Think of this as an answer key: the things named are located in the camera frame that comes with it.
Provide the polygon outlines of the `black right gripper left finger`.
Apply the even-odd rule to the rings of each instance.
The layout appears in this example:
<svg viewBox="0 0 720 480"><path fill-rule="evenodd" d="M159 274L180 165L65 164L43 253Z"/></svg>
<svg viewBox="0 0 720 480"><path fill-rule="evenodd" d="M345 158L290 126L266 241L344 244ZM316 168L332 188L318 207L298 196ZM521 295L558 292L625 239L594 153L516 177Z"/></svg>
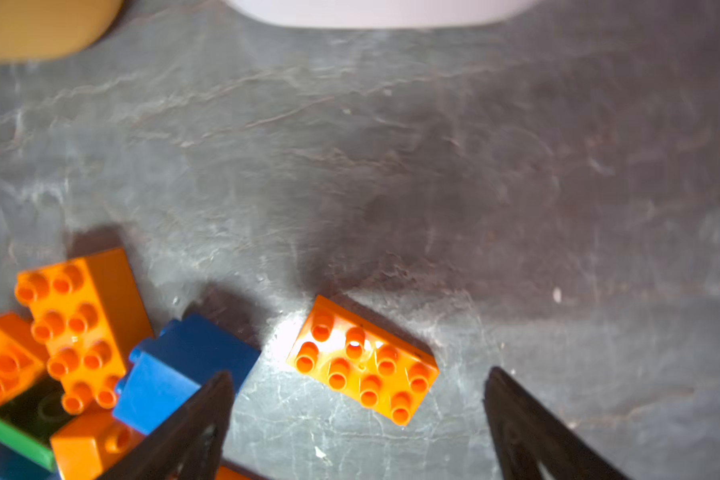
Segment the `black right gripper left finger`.
<svg viewBox="0 0 720 480"><path fill-rule="evenodd" d="M213 479L230 425L234 385L216 374L102 479Z"/></svg>

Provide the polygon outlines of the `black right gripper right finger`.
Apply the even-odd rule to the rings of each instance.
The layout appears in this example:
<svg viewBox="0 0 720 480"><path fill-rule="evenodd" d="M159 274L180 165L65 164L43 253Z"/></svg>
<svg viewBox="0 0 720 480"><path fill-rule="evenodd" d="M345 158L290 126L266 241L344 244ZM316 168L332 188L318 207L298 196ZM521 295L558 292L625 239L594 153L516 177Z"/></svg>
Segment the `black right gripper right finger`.
<svg viewBox="0 0 720 480"><path fill-rule="evenodd" d="M485 411L505 479L624 479L508 372L490 369Z"/></svg>

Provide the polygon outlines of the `orange long lego brick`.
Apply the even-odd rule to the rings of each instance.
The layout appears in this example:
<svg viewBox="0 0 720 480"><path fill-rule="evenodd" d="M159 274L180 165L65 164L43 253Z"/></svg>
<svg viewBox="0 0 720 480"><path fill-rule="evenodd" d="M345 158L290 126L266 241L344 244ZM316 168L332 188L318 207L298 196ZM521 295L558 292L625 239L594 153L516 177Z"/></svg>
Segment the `orange long lego brick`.
<svg viewBox="0 0 720 480"><path fill-rule="evenodd" d="M144 438L109 410L93 410L67 423L50 444L62 479L96 479Z"/></svg>

